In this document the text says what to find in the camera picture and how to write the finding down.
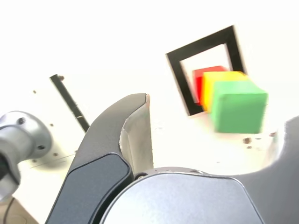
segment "bolt hole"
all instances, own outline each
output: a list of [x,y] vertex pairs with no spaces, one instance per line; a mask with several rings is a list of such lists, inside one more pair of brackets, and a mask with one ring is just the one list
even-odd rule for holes
[[24,123],[25,123],[25,118],[19,118],[19,119],[17,120],[17,123],[18,123],[19,125],[24,124]]
[[39,150],[42,150],[42,149],[45,149],[46,147],[45,146],[38,146],[37,147]]

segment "screw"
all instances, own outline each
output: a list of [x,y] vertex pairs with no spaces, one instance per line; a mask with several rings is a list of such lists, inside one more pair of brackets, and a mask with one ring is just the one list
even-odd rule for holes
[[60,81],[64,81],[64,76],[58,76]]
[[38,146],[37,147],[39,150],[45,149],[45,146]]
[[19,125],[24,124],[24,123],[25,123],[25,118],[19,118],[19,119],[17,120],[17,123],[18,123]]
[[139,180],[139,179],[141,179],[141,178],[144,178],[146,175],[147,175],[147,173],[138,173],[138,174],[135,176],[135,180]]

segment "cable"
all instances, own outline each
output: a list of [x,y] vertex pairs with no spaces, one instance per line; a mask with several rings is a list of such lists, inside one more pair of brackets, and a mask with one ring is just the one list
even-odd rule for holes
[[13,202],[14,202],[14,197],[11,199],[10,203],[8,204],[8,206],[5,210],[4,217],[3,217],[3,224],[7,224],[8,213],[9,213],[9,210],[10,210]]

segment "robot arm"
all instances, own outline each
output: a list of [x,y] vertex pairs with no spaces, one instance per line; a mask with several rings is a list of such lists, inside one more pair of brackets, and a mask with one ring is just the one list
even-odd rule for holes
[[18,163],[44,156],[51,144],[48,129],[35,116],[12,111],[0,118],[0,201],[20,185]]
[[297,224],[298,128],[285,124],[258,172],[153,169],[149,97],[127,96],[90,126],[47,224]]

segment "black square frame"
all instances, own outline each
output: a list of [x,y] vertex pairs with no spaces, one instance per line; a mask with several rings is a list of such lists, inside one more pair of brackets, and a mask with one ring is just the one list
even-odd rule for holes
[[185,102],[189,116],[203,112],[203,108],[202,106],[197,105],[193,100],[191,90],[187,83],[187,79],[181,67],[180,61],[221,44],[226,44],[227,46],[231,71],[241,71],[246,73],[238,49],[234,26],[227,27],[166,54],[177,84],[181,90],[181,96]]

